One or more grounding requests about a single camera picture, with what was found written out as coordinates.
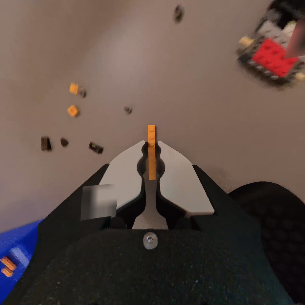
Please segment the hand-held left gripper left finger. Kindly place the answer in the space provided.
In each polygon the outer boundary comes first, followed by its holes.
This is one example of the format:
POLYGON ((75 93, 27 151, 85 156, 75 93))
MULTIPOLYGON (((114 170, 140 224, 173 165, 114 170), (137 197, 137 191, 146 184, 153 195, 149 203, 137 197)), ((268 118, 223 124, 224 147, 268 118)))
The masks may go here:
POLYGON ((116 196, 116 216, 128 229, 146 208, 144 173, 146 172, 147 142, 140 141, 115 157, 105 171, 100 185, 112 184, 116 196))

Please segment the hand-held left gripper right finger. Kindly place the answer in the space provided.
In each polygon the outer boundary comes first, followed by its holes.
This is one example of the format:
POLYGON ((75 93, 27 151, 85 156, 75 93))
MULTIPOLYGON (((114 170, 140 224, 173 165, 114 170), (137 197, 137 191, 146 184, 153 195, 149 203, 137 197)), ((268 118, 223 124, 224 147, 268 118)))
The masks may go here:
POLYGON ((168 229, 174 229, 182 218, 213 215, 215 210, 193 164, 162 141, 156 148, 156 209, 168 229))

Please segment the long orange lego plate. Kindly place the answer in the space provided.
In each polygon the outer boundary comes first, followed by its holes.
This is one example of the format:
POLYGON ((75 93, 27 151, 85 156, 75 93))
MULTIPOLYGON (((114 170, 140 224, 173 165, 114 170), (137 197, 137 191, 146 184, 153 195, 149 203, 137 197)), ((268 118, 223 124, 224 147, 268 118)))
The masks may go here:
POLYGON ((148 125, 148 170, 149 180, 156 179, 156 127, 155 125, 148 125))

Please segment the orange black lego car body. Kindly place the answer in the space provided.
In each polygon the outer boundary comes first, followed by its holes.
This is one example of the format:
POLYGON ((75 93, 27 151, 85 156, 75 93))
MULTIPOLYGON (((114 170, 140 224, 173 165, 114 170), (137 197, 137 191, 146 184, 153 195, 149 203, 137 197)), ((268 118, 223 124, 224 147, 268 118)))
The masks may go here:
POLYGON ((271 86, 304 81, 305 1, 272 1, 252 36, 239 42, 238 61, 271 86))

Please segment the scatter of small lego pieces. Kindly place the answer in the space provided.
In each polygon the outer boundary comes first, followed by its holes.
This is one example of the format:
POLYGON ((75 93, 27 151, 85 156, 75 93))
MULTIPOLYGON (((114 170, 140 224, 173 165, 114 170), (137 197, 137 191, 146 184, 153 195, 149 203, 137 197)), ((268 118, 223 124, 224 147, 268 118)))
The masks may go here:
MULTIPOLYGON (((181 7, 181 5, 177 5, 174 10, 174 20, 177 22, 180 22, 183 18, 183 14, 184 14, 183 8, 181 7)), ((86 96, 86 91, 80 89, 80 86, 77 84, 74 84, 74 83, 72 83, 70 85, 70 92, 74 95, 79 95, 81 97, 86 96)), ((68 108, 67 112, 71 117, 77 117, 79 115, 79 110, 75 105, 71 105, 68 108)), ((148 143, 149 143, 148 147, 149 147, 149 149, 152 149, 155 145, 155 141, 156 141, 155 131, 156 131, 155 126, 153 126, 153 125, 148 126, 148 143)), ((62 138, 60 141, 61 141, 61 145, 63 147, 66 147, 68 145, 68 141, 66 139, 62 138)), ((95 143, 92 143, 92 142, 89 144, 89 149, 94 151, 97 154, 101 154, 103 152, 103 147, 101 147, 95 143)), ((46 136, 41 137, 41 150, 42 151, 51 151, 52 150, 49 137, 46 137, 46 136)))

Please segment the black textured wrist rest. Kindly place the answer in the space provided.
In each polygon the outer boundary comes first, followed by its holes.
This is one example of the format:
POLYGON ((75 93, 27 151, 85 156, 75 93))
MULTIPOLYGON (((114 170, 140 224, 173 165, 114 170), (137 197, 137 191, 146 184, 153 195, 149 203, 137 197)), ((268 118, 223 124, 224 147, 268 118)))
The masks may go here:
POLYGON ((261 225, 270 266, 295 303, 305 301, 305 205, 288 189, 253 182, 228 194, 261 225))

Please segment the blue plastic bin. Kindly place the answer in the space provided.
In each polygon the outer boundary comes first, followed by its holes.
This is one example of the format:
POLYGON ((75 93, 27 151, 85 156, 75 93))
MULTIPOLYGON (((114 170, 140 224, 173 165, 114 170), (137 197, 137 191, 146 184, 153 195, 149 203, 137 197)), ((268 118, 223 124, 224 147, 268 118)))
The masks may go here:
POLYGON ((5 265, 0 262, 0 304, 28 267, 37 245, 38 226, 42 221, 43 219, 0 234, 0 258, 8 257, 17 266, 13 276, 8 278, 1 273, 5 265))

